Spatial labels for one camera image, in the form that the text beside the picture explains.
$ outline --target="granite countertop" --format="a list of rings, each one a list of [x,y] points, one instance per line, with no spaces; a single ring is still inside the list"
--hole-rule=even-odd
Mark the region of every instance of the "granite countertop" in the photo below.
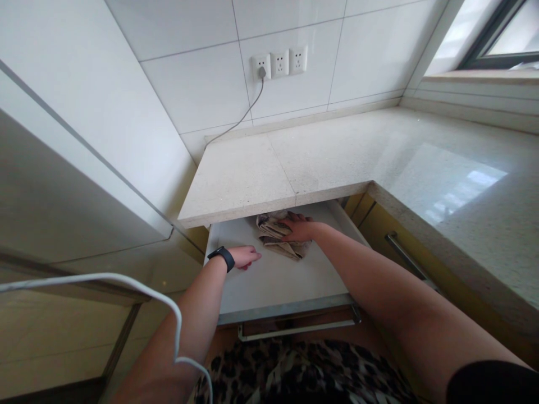
[[[208,146],[186,228],[368,192],[539,342],[539,139],[401,107]]]

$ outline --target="black watch strap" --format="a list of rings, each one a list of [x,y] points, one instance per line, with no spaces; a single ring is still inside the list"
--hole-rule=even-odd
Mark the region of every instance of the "black watch strap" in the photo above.
[[[234,261],[234,258],[232,257],[232,254],[223,246],[219,247],[217,250],[212,252],[208,255],[208,259],[212,259],[216,255],[220,255],[225,259],[226,262],[226,273],[230,272],[234,265],[236,265],[236,261]]]

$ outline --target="forearm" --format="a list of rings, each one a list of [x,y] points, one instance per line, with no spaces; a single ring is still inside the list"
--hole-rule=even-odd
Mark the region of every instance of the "forearm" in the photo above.
[[[204,363],[211,344],[219,310],[226,263],[212,258],[193,284],[178,299],[182,314],[179,356]],[[115,396],[115,402],[185,402],[200,372],[189,364],[174,364],[176,317],[170,312],[137,359]]]
[[[399,340],[437,402],[453,374],[481,360],[526,364],[414,275],[331,227],[313,223],[315,242],[356,302]]]
[[[354,300],[384,327],[397,331],[408,315],[436,305],[437,293],[401,266],[326,224],[312,225],[314,241]]]

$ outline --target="leopard print skirt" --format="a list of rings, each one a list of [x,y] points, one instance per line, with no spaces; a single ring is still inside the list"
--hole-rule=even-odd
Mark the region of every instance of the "leopard print skirt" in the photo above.
[[[417,403],[402,372],[384,357],[358,345],[324,340],[273,338],[234,344],[209,367],[214,403],[279,402],[278,397],[309,397],[311,402]],[[209,402],[206,378],[195,387],[194,402]]]

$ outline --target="person's right hand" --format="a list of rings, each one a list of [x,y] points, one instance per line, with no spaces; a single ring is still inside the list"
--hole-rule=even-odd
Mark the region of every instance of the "person's right hand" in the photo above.
[[[313,239],[314,220],[311,217],[306,218],[302,214],[296,215],[289,212],[289,219],[280,220],[279,223],[287,225],[292,233],[283,237],[283,241],[310,241]]]

